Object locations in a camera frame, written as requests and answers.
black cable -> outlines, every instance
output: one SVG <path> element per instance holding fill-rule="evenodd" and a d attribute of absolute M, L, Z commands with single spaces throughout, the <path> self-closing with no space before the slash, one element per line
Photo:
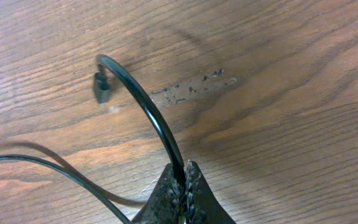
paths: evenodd
<path fill-rule="evenodd" d="M 101 192 L 99 192 L 94 187 L 90 186 L 90 184 L 85 182 L 83 179 L 78 177 L 76 174 L 66 170 L 65 168 L 63 168 L 63 167 L 61 167 L 59 165 L 56 165 L 56 164 L 54 164 L 52 162 L 49 162 L 49 161 L 46 161 L 45 159 L 40 159 L 40 158 L 36 158 L 36 157 L 32 157 L 32 156 L 26 156 L 26 155 L 15 155 L 15 154 L 0 156 L 0 161 L 3 161 L 3 160 L 27 161 L 27 162 L 33 162 L 33 163 L 40 164 L 42 166 L 51 168 L 51 169 L 53 169 L 53 170 L 65 175 L 66 177 L 68 177 L 72 181 L 74 181 L 77 184 L 79 184 L 82 187 L 84 187 L 87 191 L 91 192 L 108 209 L 110 209 L 110 211 L 112 211 L 113 214 L 115 214 L 115 216 L 117 216 L 117 218 L 120 219 L 120 221 L 122 221 L 124 224 L 130 224 L 131 223 L 131 221 L 113 203 L 111 203 Z"/>
<path fill-rule="evenodd" d="M 89 180 L 87 177 L 85 177 L 78 170 L 76 170 L 70 163 L 68 163 L 66 160 L 61 158 L 58 154 L 56 154 L 55 152 L 53 152 L 52 150 L 50 150 L 49 148 L 47 148 L 43 145 L 40 145 L 40 144 L 37 144 L 34 142 L 27 142 L 27 141 L 10 141 L 10 142 L 1 144 L 0 147 L 26 147 L 26 148 L 30 148 L 30 149 L 39 151 L 41 153 L 44 153 L 45 155 L 47 155 L 51 159 L 53 159 L 55 162 L 57 162 L 58 165 L 62 166 L 66 170 L 72 172 L 73 174 L 77 175 L 78 177 L 82 178 L 85 182 L 89 183 L 90 186 L 92 186 L 96 190 L 100 191 L 100 193 L 102 193 L 107 199 L 109 199 L 110 201 L 112 201 L 114 203 L 126 205 L 129 207 L 134 207 L 134 208 L 139 208 L 139 207 L 141 208 L 146 204 L 146 202 L 140 202 L 140 201 L 135 201 L 135 200 L 131 200 L 131 199 L 126 199 L 124 197 L 120 197 L 120 196 L 113 194 L 113 193 L 109 192 L 108 190 L 100 187 L 99 185 L 92 182 L 92 180 Z"/>
<path fill-rule="evenodd" d="M 107 85 L 107 77 L 105 68 L 113 73 L 124 86 L 128 89 L 131 95 L 138 102 L 140 107 L 146 113 L 150 122 L 153 124 L 160 139 L 168 152 L 169 158 L 172 163 L 173 173 L 177 181 L 181 184 L 185 184 L 185 172 L 183 170 L 183 159 L 181 157 L 178 145 L 173 137 L 171 130 L 165 122 L 160 111 L 154 105 L 150 97 L 146 94 L 143 88 L 138 82 L 123 68 L 118 62 L 105 55 L 98 55 L 96 57 L 96 63 L 98 65 L 99 73 L 95 74 L 96 87 L 98 88 L 97 97 L 106 98 L 106 93 L 109 93 L 110 87 Z"/>

dark stain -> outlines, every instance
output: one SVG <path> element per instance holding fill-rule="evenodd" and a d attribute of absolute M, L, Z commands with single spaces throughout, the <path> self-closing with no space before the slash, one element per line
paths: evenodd
<path fill-rule="evenodd" d="M 218 71 L 217 75 L 218 75 L 218 76 L 223 75 L 223 69 L 219 69 L 219 71 Z"/>
<path fill-rule="evenodd" d="M 181 102 L 181 101 L 184 101 L 184 100 L 186 100 L 186 98 L 179 99 L 179 100 L 177 100 L 176 104 L 178 104 L 178 102 Z"/>
<path fill-rule="evenodd" d="M 163 90 L 160 90 L 160 91 L 153 91 L 153 92 L 152 92 L 152 94 L 153 94 L 153 95 L 156 95 L 156 94 L 161 93 L 162 91 L 163 91 Z"/>

wooden table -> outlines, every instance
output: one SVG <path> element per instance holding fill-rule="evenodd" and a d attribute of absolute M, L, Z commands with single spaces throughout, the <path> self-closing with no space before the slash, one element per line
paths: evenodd
<path fill-rule="evenodd" d="M 97 104 L 97 54 L 236 222 L 358 223 L 358 0 L 0 1 L 0 154 L 48 147 L 131 217 L 169 160 L 122 84 Z M 0 223 L 117 222 L 66 177 L 0 162 Z"/>

wood grain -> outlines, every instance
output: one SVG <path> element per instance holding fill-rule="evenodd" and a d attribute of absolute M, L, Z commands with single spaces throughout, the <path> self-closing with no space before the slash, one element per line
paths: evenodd
<path fill-rule="evenodd" d="M 97 105 L 97 54 L 154 98 L 236 222 L 358 223 L 358 0 L 0 1 L 0 146 L 36 142 L 142 202 L 168 157 L 121 84 Z M 0 223 L 117 222 L 60 174 L 0 162 Z"/>

black connector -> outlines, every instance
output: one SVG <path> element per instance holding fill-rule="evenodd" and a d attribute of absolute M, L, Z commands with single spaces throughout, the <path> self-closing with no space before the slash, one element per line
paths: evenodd
<path fill-rule="evenodd" d="M 105 74 L 96 72 L 93 79 L 93 93 L 99 104 L 107 103 L 110 99 L 111 87 Z"/>

